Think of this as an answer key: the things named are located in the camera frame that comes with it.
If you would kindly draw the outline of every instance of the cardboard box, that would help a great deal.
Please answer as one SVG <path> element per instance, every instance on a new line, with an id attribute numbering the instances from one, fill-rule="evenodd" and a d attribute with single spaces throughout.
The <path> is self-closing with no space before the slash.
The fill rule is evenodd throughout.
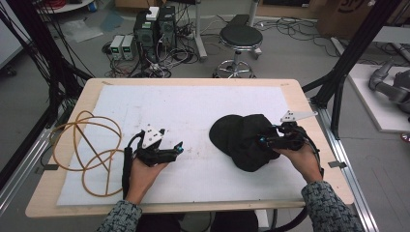
<path id="1" fill-rule="evenodd" d="M 324 37 L 352 39 L 373 5 L 370 0 L 327 1 L 319 15 L 316 28 Z"/>
<path id="2" fill-rule="evenodd" d="M 166 0 L 115 0 L 115 7 L 122 9 L 148 9 L 150 7 L 160 7 L 165 2 Z"/>

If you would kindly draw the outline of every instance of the sleeve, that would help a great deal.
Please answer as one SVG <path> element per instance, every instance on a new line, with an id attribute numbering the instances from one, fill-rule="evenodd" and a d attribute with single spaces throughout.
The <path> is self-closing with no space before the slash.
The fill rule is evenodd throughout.
<path id="1" fill-rule="evenodd" d="M 126 200 L 120 200 L 109 212 L 97 231 L 134 232 L 141 214 L 142 211 L 137 205 Z"/>
<path id="2" fill-rule="evenodd" d="M 363 231 L 358 219 L 327 182 L 313 182 L 302 189 L 314 231 Z"/>

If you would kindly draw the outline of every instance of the person's arm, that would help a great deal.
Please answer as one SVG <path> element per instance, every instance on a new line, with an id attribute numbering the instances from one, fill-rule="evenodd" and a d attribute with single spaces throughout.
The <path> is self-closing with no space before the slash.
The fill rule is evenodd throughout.
<path id="1" fill-rule="evenodd" d="M 167 163 L 161 163 L 154 167 L 149 167 L 139 159 L 135 159 L 132 163 L 130 189 L 126 199 L 117 202 L 97 231 L 134 232 L 142 214 L 138 205 L 166 166 Z"/>
<path id="2" fill-rule="evenodd" d="M 335 194 L 331 185 L 323 181 L 310 146 L 305 144 L 299 151 L 274 150 L 288 157 L 307 181 L 302 196 L 314 231 L 363 231 L 358 219 Z"/>

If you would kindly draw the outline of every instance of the white paper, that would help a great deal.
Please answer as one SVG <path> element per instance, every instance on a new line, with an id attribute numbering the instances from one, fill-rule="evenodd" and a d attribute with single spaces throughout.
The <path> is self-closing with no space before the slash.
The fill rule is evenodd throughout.
<path id="1" fill-rule="evenodd" d="M 245 172 L 216 148 L 208 135 L 217 119 L 228 114 L 264 114 L 272 124 L 280 124 L 287 109 L 279 87 L 104 86 L 93 113 L 120 125 L 124 136 L 121 149 L 148 124 L 165 129 L 161 149 L 184 142 L 184 153 L 162 171 L 143 199 L 143 203 L 176 203 L 301 199 L 306 183 L 287 158 Z M 97 131 L 87 126 L 85 132 Z M 108 149 L 104 145 L 110 145 L 110 140 L 116 141 L 115 136 L 96 135 L 105 141 L 98 143 L 99 150 Z M 79 148 L 87 150 L 84 144 L 81 139 Z M 117 179 L 111 178 L 113 186 L 121 185 L 120 157 L 115 164 Z M 87 180 L 90 186 L 105 185 L 103 174 L 93 176 L 95 179 Z M 58 205 L 114 204 L 121 198 L 122 193 L 107 198 L 92 196 L 82 190 L 80 175 L 69 172 Z"/>

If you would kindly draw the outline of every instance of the wooden table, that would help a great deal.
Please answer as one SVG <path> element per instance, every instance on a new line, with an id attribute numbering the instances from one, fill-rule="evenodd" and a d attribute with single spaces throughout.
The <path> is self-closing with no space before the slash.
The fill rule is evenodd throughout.
<path id="1" fill-rule="evenodd" d="M 170 79 L 112 79 L 95 78 L 88 80 L 72 116 L 82 110 L 93 111 L 104 85 L 159 85 L 159 86 L 272 86 L 280 87 L 292 111 L 311 111 L 301 86 L 293 79 L 208 79 L 208 78 L 170 78 Z M 325 168 L 325 181 L 329 182 L 337 195 L 346 204 L 353 203 L 353 195 L 344 177 L 338 168 L 330 168 L 328 162 L 336 160 L 327 139 L 325 138 L 317 120 L 314 117 L 298 121 L 309 134 L 316 146 L 320 149 L 322 166 Z M 73 154 L 72 138 L 70 134 L 64 134 L 60 140 L 62 150 L 67 154 L 61 161 L 68 165 Z M 105 215 L 112 205 L 104 206 L 72 206 L 60 207 L 56 205 L 61 188 L 64 184 L 67 171 L 59 168 L 57 171 L 45 171 L 26 209 L 26 215 L 30 218 L 63 217 L 63 216 L 87 216 Z M 298 208 L 303 207 L 305 202 L 290 200 L 255 200 L 241 202 L 215 202 L 215 203 L 178 203 L 178 204 L 155 204 L 141 205 L 145 213 L 158 212 L 200 212 L 218 210 L 240 209 L 272 209 L 272 208 Z"/>

